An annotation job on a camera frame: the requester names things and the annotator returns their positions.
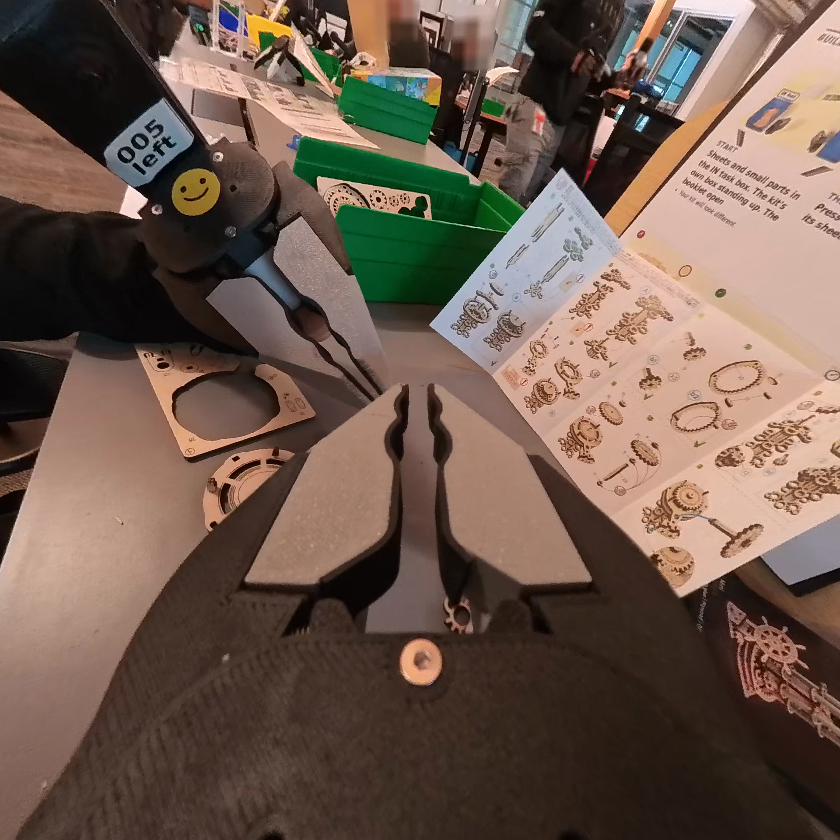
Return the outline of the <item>printed instruction booklet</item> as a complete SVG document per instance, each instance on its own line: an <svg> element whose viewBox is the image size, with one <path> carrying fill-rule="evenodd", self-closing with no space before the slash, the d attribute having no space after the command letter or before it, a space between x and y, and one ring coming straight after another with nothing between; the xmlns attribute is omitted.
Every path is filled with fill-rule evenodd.
<svg viewBox="0 0 840 840"><path fill-rule="evenodd" d="M680 595L838 515L838 384L625 249L564 173L432 328Z"/></svg>

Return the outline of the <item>wooden gear sheet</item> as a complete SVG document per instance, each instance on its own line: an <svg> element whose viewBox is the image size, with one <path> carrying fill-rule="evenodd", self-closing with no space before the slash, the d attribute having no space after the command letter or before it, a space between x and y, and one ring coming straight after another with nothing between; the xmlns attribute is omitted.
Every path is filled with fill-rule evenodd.
<svg viewBox="0 0 840 840"><path fill-rule="evenodd" d="M394 189L386 186L345 181L340 178L318 176L318 194L326 203L333 217L343 206L372 209L389 214L432 219L431 199L428 194Z"/></svg>

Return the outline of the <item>round wooden disc part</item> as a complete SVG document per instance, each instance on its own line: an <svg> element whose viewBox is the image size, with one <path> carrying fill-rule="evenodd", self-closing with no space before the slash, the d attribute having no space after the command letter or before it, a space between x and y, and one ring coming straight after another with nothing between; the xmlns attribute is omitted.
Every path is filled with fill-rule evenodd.
<svg viewBox="0 0 840 840"><path fill-rule="evenodd" d="M213 531L293 457L294 453L279 447L252 449L228 457L205 485L206 530Z"/></svg>

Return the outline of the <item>green plastic bin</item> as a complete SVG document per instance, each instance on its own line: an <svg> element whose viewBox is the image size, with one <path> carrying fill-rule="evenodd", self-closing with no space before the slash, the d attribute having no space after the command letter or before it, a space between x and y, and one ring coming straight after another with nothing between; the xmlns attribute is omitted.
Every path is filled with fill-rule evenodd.
<svg viewBox="0 0 840 840"><path fill-rule="evenodd" d="M293 171L311 186L324 176L427 194L433 220L464 225L476 221L480 189L470 183L464 171L448 171L312 138L300 141Z"/></svg>
<svg viewBox="0 0 840 840"><path fill-rule="evenodd" d="M357 206L338 211L365 300L444 305L524 213L490 183L429 195L429 219Z"/></svg>
<svg viewBox="0 0 840 840"><path fill-rule="evenodd" d="M344 82L337 106L339 115L351 126L417 144L428 141L438 113L423 100L353 77Z"/></svg>

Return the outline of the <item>person's left forearm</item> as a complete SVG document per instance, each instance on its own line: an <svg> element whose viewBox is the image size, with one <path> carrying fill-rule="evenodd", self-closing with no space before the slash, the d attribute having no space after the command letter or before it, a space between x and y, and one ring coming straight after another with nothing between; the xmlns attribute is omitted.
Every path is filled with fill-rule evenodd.
<svg viewBox="0 0 840 840"><path fill-rule="evenodd" d="M1 198L2 341L152 340L168 307L137 219Z"/></svg>

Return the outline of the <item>wooden sheet with round cutout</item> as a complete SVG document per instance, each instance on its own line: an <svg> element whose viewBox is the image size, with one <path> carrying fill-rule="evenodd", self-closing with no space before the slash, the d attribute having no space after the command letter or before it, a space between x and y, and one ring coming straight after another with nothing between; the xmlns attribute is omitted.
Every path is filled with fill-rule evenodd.
<svg viewBox="0 0 840 840"><path fill-rule="evenodd" d="M306 422L317 415L287 373L271 364L257 361L250 365L248 372L273 391L278 403L276 414L255 431L244 435L216 439L202 437L176 418L177 397L198 382L239 372L243 366L243 357L234 353L221 353L199 343L137 344L135 350L177 447L187 460L236 447Z"/></svg>

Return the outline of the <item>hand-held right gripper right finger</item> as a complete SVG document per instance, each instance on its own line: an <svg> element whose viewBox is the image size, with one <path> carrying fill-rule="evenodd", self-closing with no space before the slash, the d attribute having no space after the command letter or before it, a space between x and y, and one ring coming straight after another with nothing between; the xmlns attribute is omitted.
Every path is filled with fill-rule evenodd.
<svg viewBox="0 0 840 840"><path fill-rule="evenodd" d="M529 454L441 385L427 388L444 593L492 611L508 598L583 592L592 575Z"/></svg>

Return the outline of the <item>printed paper sheet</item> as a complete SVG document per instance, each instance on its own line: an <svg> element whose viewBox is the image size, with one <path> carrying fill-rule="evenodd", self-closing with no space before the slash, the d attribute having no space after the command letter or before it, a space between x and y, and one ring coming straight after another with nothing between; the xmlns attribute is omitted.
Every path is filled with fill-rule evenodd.
<svg viewBox="0 0 840 840"><path fill-rule="evenodd" d="M302 137L356 148L378 149L375 143L342 121L335 108L310 98L304 92L279 87L191 58L162 58L159 70L169 82L178 81L194 89L254 102Z"/></svg>

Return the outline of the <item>white instruction board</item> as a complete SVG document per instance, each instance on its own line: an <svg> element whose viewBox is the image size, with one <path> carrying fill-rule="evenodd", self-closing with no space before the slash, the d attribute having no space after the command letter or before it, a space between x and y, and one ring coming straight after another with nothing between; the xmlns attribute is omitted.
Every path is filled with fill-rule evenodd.
<svg viewBox="0 0 840 840"><path fill-rule="evenodd" d="M820 2L622 234L705 303L838 384L839 6Z"/></svg>

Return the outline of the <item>black kit box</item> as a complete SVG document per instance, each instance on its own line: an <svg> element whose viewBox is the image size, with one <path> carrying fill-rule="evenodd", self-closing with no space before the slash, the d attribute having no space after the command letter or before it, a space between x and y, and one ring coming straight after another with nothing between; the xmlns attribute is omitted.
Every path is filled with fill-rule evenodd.
<svg viewBox="0 0 840 840"><path fill-rule="evenodd" d="M768 761L838 810L838 649L728 574L684 597Z"/></svg>

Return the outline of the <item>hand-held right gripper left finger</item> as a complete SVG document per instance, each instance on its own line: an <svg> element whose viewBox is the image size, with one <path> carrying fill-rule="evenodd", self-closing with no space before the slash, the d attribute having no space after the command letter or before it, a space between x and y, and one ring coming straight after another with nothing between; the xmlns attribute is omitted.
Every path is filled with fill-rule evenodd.
<svg viewBox="0 0 840 840"><path fill-rule="evenodd" d="M312 446L245 585L366 611L396 580L408 385L396 384Z"/></svg>

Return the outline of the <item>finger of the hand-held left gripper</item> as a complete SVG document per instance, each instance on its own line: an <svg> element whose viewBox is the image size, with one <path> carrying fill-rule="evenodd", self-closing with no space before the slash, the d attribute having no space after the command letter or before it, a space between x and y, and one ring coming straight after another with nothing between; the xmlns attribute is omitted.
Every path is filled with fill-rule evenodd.
<svg viewBox="0 0 840 840"><path fill-rule="evenodd" d="M210 295L209 302L264 357L331 376L359 400L374 400L356 391L315 351L309 340L292 327L287 311L258 279L225 280Z"/></svg>
<svg viewBox="0 0 840 840"><path fill-rule="evenodd" d="M388 363L359 283L303 217L280 230L276 265L302 302L291 316L294 326L356 391L381 396Z"/></svg>

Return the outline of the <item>colourful cardboard box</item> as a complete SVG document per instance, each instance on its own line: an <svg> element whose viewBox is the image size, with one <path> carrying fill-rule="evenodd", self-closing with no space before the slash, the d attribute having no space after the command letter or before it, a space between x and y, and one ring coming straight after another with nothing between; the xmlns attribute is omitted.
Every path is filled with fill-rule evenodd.
<svg viewBox="0 0 840 840"><path fill-rule="evenodd" d="M368 67L360 69L357 75L379 88L426 102L434 108L439 106L443 81L430 69Z"/></svg>

